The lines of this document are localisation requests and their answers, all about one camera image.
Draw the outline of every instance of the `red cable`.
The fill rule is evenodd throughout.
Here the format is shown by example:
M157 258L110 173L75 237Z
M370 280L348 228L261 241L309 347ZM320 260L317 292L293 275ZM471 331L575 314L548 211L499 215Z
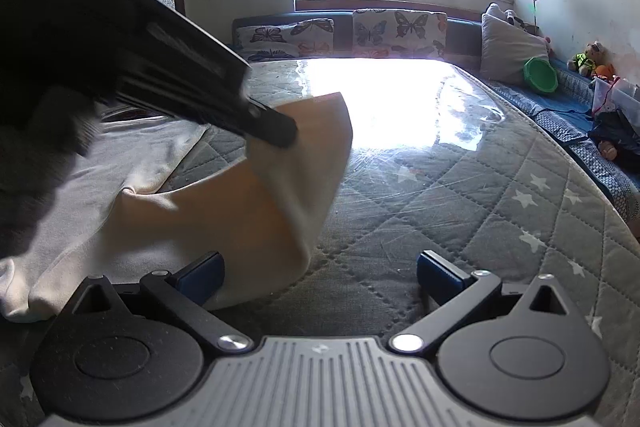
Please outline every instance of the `red cable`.
M606 92L606 93L605 93L605 95L604 95L604 102L602 102L602 104L600 105L600 107L599 107L599 108L597 108L595 111L593 111L593 116L596 116L596 113L597 113L599 110L601 110L601 109L604 107L604 105L607 103L607 97L609 96L609 91L611 91L611 89L613 89L613 86L615 86L615 85L616 85L616 82L617 82L617 81L619 81L619 80L620 80L620 77L617 77L617 78L613 81L613 84L611 84L611 85L609 86L609 89L607 89L607 92Z

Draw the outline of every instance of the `metal screw head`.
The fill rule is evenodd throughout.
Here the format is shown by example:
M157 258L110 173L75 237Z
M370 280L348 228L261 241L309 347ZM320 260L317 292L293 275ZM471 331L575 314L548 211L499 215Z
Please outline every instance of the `metal screw head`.
M242 335L222 335L218 339L218 347L230 353L246 349L251 344L251 340Z
M410 333L396 335L391 339L391 346L396 351L404 351L405 353L418 351L422 344L424 344L424 341L418 335L411 335Z

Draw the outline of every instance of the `stuffed toy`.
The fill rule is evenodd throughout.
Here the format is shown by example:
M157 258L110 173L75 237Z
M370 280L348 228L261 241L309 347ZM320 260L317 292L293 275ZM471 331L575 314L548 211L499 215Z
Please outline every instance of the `stuffed toy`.
M584 53L578 53L571 60L567 61L569 71L577 71L582 76L589 78L596 67L604 61L604 47L600 42L587 44Z
M600 156L612 162L618 156L618 149L610 141L604 140L598 143L598 151Z
M606 80L609 84L613 82L613 75L616 74L616 70L612 64L602 64L598 66L594 71L594 76Z
M538 38L545 41L546 54L549 55L549 58L552 58L554 56L554 49L551 47L551 39L549 37L540 37L540 36L538 36Z
M514 12L513 10L502 11L502 9L495 2L489 4L489 7L486 9L486 13L500 20L508 22L511 26L517 26L524 29L524 21L516 15L516 12Z

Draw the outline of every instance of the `teddy bear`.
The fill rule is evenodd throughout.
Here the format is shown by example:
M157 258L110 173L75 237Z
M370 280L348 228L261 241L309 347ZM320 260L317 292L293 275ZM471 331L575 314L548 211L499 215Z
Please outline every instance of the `teddy bear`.
M584 53L578 53L571 60L567 61L569 71L577 71L582 76L589 78L596 67L604 61L604 47L595 41L593 44L587 44Z

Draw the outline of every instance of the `black circular joint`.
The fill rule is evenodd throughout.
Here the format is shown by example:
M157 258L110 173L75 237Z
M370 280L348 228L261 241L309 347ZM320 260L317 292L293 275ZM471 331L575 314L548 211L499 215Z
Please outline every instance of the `black circular joint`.
M609 360L595 335L566 319L529 312L462 328L438 350L442 381L500 419L548 422L584 413L606 388Z
M148 348L129 337L105 337L83 344L76 365L89 377L116 380L135 375L149 361Z
M491 348L489 356L500 371L525 380L551 377L564 365L562 349L536 337L504 339Z
M46 413L92 423L130 421L191 390L204 365L193 337L155 321L101 315L54 324L38 348L30 375Z

